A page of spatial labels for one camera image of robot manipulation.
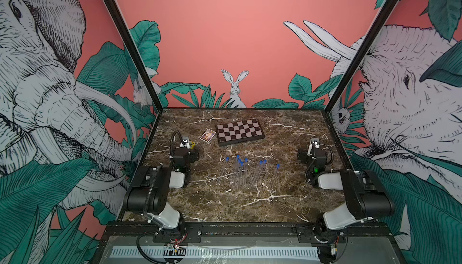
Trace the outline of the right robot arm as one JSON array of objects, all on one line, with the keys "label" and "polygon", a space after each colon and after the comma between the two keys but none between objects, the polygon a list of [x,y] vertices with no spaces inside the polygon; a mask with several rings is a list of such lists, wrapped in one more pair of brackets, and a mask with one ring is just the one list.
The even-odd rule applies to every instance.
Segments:
[{"label": "right robot arm", "polygon": [[307,184],[317,189],[341,191],[344,202],[322,213],[313,226],[315,240],[330,244],[341,232],[353,224],[388,217],[394,214],[395,205],[379,177],[372,170],[326,170],[333,161],[333,152],[326,151],[315,142],[307,149],[297,151],[297,160],[306,165]]}]

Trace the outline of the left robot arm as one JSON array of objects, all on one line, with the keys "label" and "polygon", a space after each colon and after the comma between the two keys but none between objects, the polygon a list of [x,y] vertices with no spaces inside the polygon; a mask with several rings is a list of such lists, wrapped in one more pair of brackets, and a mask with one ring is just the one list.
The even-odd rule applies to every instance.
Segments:
[{"label": "left robot arm", "polygon": [[173,149],[169,165],[138,168],[123,199],[124,210],[137,213],[162,229],[178,229],[184,219],[168,203],[168,193],[172,188],[188,186],[191,163],[198,159],[199,151],[195,147],[178,147]]}]

